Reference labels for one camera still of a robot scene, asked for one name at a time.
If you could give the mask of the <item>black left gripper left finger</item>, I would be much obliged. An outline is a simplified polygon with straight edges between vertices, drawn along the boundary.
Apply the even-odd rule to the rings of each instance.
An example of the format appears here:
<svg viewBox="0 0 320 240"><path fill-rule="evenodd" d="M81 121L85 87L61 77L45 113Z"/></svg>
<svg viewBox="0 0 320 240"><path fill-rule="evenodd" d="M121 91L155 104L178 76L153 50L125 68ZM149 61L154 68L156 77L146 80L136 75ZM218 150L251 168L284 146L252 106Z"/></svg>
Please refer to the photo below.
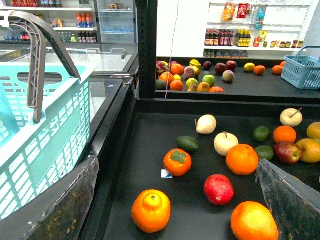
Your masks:
<svg viewBox="0 0 320 240"><path fill-rule="evenodd" d="M90 156L61 180L0 222L2 240L76 240L94 198L100 170Z"/></svg>

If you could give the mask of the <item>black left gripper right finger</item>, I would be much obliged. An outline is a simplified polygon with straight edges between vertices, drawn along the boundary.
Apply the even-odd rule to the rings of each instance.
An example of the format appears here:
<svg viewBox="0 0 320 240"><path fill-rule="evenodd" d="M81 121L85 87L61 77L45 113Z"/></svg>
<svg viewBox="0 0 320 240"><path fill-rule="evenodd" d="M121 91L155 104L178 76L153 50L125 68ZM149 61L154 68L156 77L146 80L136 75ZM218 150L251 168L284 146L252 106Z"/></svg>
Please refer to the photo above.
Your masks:
<svg viewBox="0 0 320 240"><path fill-rule="evenodd" d="M280 240L320 238L320 193L266 159L256 170Z"/></svg>

